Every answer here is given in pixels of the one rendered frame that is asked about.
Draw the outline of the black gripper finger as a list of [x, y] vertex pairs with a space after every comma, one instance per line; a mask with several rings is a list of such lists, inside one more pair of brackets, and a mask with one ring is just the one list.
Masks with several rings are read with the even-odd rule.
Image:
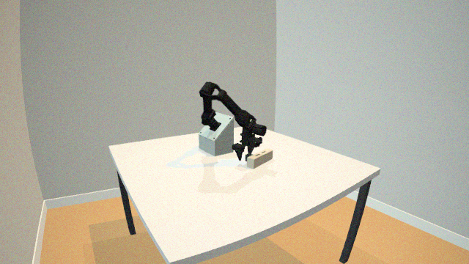
[[250, 144], [247, 146], [247, 148], [248, 148], [248, 153], [252, 154], [254, 147]]
[[239, 151], [236, 151], [236, 150], [234, 150], [234, 151], [236, 152], [239, 161], [241, 161], [241, 159], [242, 159], [242, 154], [243, 154], [243, 152], [244, 152], [245, 150], [242, 151], [242, 152], [239, 152]]

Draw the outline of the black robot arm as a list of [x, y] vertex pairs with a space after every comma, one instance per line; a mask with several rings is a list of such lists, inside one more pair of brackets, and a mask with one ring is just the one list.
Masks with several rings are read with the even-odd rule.
[[[215, 89], [219, 91], [217, 95], [213, 95]], [[202, 114], [202, 124], [208, 125], [211, 131], [216, 131], [221, 125], [220, 122], [217, 122], [214, 118], [215, 110], [212, 109], [212, 100], [219, 100], [225, 107], [233, 113], [234, 118], [239, 126], [243, 127], [243, 133], [252, 133], [253, 136], [248, 138], [247, 143], [253, 147], [259, 147], [263, 142], [262, 137], [255, 137], [256, 135], [265, 136], [267, 133], [267, 126], [256, 124], [256, 118], [248, 113], [246, 110], [242, 110], [226, 93], [225, 90], [222, 90], [218, 84], [212, 82], [206, 82], [204, 86], [200, 89], [199, 94], [203, 97], [204, 112]], [[250, 120], [252, 121], [250, 122]]]

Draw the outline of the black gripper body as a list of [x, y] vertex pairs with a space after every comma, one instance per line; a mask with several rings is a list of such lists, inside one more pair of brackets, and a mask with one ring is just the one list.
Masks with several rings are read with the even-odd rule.
[[233, 144], [232, 149], [236, 150], [236, 151], [239, 151], [239, 152], [242, 152], [242, 151], [244, 151], [246, 146], [250, 145], [250, 142], [247, 143], [247, 141], [248, 141], [248, 138], [253, 136], [253, 134], [252, 133], [243, 133], [242, 132], [240, 135], [242, 136], [242, 139], [240, 140], [240, 143], [242, 143], [242, 144], [239, 144], [239, 143]]

